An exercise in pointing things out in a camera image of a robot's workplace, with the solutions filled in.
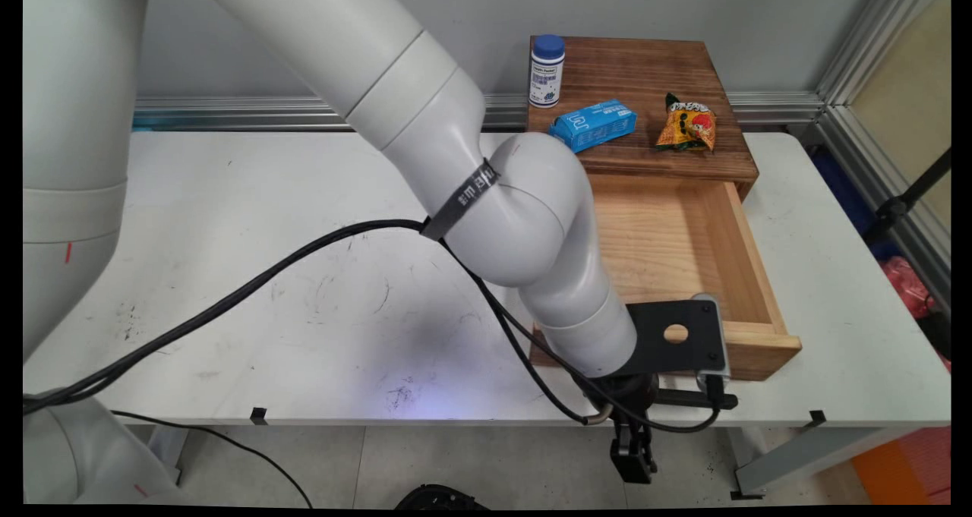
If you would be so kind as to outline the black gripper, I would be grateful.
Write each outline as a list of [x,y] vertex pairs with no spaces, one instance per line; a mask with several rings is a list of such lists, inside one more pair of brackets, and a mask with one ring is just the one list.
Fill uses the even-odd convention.
[[[659,391],[659,376],[656,373],[602,377],[592,381],[643,420],[647,419],[647,409],[655,402]],[[588,402],[598,412],[612,406],[608,414],[614,427],[611,461],[619,475],[627,476],[629,484],[650,484],[653,474],[658,471],[652,455],[652,430],[596,392],[588,392]]]

